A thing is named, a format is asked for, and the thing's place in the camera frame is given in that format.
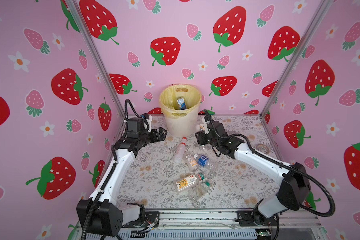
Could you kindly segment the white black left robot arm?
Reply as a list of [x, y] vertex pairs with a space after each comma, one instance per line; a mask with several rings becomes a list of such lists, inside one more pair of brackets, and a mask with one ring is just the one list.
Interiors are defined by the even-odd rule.
[[164, 141], [167, 134], [167, 130], [162, 127], [150, 131], [127, 132], [112, 145], [113, 157], [103, 178], [91, 196], [87, 200], [80, 200], [77, 205], [82, 240], [88, 234], [101, 235], [102, 239], [116, 237], [124, 225], [140, 227], [146, 223], [143, 204], [132, 203], [119, 209], [117, 198], [139, 150], [148, 144]]

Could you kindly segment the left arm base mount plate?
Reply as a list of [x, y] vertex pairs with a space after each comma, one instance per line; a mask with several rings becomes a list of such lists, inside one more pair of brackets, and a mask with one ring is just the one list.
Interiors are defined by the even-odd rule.
[[124, 228], [156, 228], [159, 226], [160, 212], [158, 211], [148, 211], [145, 212], [144, 217], [139, 220], [129, 222], [125, 224]]

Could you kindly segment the sunflower label bottle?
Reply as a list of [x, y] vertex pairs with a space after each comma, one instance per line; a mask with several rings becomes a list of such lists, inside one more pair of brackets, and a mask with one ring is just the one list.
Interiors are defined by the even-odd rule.
[[197, 186], [201, 181], [198, 181], [194, 174], [184, 177], [175, 182], [177, 192], [182, 192]]

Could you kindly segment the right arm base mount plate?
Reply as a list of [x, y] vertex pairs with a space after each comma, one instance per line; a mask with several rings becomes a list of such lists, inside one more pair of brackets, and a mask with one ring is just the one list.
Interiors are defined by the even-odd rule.
[[280, 221], [276, 216], [266, 218], [259, 212], [255, 211], [237, 211], [235, 222], [241, 227], [277, 227]]

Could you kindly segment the clear bottle orange white label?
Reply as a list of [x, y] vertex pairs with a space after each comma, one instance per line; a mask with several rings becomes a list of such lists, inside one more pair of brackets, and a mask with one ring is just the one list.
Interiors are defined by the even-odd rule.
[[186, 163], [191, 171], [194, 171], [198, 168], [198, 163], [191, 154], [186, 155]]

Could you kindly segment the blue cap bottle blue label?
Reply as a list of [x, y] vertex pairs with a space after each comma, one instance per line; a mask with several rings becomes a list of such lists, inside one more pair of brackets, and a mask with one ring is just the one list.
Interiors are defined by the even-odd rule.
[[186, 110], [187, 109], [187, 105], [186, 105], [185, 99], [183, 97], [178, 97], [177, 98], [177, 104], [178, 104], [179, 110]]

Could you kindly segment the white bottle red cap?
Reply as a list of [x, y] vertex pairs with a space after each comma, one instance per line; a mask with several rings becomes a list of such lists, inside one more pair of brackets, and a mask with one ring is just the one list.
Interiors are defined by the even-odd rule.
[[180, 144], [177, 146], [175, 150], [174, 161], [176, 164], [181, 163], [186, 150], [186, 145], [187, 145], [187, 138], [183, 137]]

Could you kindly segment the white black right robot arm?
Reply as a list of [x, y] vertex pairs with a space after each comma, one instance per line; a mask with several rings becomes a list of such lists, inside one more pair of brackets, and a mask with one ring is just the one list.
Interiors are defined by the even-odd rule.
[[244, 162], [266, 174], [279, 185], [279, 190], [272, 196], [261, 200], [252, 210], [251, 219], [257, 225], [274, 215], [287, 210], [297, 211], [304, 206], [311, 186], [309, 179], [298, 172], [305, 173], [302, 165], [294, 167], [270, 158], [250, 148], [249, 142], [238, 137], [218, 137], [212, 130], [195, 133], [198, 144], [211, 145], [221, 154]]

